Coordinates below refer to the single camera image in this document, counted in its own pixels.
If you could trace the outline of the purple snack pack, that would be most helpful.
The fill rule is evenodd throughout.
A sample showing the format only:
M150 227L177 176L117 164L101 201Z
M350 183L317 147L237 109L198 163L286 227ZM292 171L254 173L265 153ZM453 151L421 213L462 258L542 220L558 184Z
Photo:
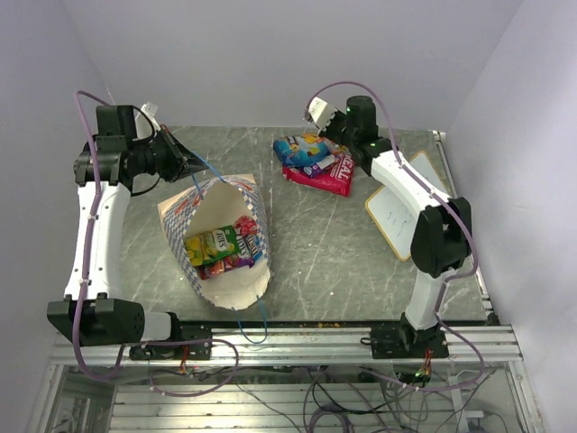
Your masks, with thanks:
M314 179L321 174L326 173L338 162L338 158L333 154L328 154L324 159L310 165L300 168L299 170L308 178Z

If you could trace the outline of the pink crisps bag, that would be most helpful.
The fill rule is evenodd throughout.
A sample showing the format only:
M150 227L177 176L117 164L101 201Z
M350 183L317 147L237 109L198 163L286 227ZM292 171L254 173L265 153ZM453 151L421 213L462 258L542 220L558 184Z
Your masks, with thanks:
M286 180L312 189L319 189L343 197L348 197L353 183L355 163L353 157L342 153L336 158L336 162L314 178L298 168L282 168L282 174Z

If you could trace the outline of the blue snack packet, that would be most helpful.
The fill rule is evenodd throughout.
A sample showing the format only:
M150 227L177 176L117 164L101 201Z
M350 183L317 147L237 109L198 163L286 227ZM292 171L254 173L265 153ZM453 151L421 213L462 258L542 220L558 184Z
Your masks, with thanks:
M312 166L329 154L349 154L344 146L314 133L280 137L272 142L272 149L283 166L297 168Z

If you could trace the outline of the green snack packet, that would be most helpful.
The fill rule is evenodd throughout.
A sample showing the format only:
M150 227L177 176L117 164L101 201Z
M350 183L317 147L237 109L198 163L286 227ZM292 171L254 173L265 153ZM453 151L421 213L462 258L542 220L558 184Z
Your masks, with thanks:
M239 253L239 240L232 226L222 226L185 238L184 246L191 264L198 267Z

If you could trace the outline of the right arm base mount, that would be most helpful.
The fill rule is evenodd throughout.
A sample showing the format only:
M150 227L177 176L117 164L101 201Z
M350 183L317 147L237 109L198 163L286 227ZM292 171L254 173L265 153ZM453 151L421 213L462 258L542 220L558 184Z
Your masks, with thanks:
M444 331L435 325L415 330L403 321L380 322L368 336L360 340L371 349L373 359L433 359L447 358L449 350Z

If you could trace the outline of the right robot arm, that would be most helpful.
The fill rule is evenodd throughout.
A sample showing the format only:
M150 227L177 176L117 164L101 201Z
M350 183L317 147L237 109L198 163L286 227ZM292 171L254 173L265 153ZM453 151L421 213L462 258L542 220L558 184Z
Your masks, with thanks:
M404 312L409 328L398 333L399 350L420 355L429 346L425 330L438 325L446 286L472 254L472 212L466 198L452 198L416 171L380 135L370 97L354 96L339 110L319 97L308 114L321 136L345 147L355 165L382 188L367 202L376 224L392 246L407 248L417 268L411 300Z

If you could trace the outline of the checkered paper bag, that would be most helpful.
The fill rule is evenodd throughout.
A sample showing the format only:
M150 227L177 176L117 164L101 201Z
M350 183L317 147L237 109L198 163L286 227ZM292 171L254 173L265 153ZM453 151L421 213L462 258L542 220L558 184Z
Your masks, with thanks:
M192 289L213 306L240 312L262 302L272 271L267 216L251 174L222 175L194 154L194 185L158 205L164 235Z

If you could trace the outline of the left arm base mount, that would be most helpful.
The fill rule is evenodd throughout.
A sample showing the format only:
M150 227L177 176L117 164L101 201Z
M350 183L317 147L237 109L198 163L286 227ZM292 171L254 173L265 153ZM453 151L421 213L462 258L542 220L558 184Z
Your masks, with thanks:
M206 325L183 325L180 339L160 343L134 345L130 348L131 361L206 361L212 351L212 330Z

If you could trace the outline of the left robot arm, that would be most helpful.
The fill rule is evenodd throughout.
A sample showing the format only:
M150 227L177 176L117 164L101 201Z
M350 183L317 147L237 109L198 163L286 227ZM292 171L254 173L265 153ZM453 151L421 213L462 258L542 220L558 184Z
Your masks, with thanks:
M98 106L97 132L74 163L78 186L78 239L72 271L47 319L69 342L82 346L138 344L164 358L183 349L173 313L153 313L125 298L121 241L124 217L139 175L176 182L207 166L155 118L158 108Z

